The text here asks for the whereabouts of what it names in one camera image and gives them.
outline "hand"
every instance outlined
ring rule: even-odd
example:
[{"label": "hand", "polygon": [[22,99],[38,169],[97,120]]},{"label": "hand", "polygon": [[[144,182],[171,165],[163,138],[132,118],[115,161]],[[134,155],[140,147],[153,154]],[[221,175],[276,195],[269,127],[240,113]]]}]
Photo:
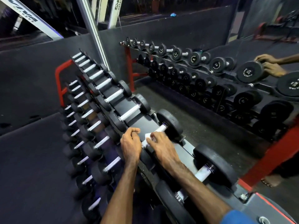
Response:
[{"label": "hand", "polygon": [[126,163],[138,164],[141,153],[141,141],[138,136],[139,128],[129,127],[121,137],[121,148]]},{"label": "hand", "polygon": [[164,132],[153,132],[150,136],[155,137],[156,142],[146,138],[148,144],[155,150],[161,165],[170,172],[174,163],[181,162],[173,143]]},{"label": "hand", "polygon": [[259,61],[259,62],[264,61],[264,62],[268,62],[270,64],[279,64],[280,59],[276,59],[273,56],[268,55],[268,54],[263,54],[263,55],[257,56],[254,59],[254,61]]},{"label": "hand", "polygon": [[270,64],[268,62],[265,62],[262,65],[264,66],[264,71],[269,73],[270,75],[272,75],[274,77],[281,77],[281,76],[287,74],[286,70],[284,70],[278,64]]}]

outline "blue sleeve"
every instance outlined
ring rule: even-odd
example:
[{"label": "blue sleeve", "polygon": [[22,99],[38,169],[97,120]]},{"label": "blue sleeve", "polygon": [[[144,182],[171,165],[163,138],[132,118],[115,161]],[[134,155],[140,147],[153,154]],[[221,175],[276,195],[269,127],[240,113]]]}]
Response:
[{"label": "blue sleeve", "polygon": [[255,224],[255,222],[242,212],[232,210],[223,217],[220,224]]}]

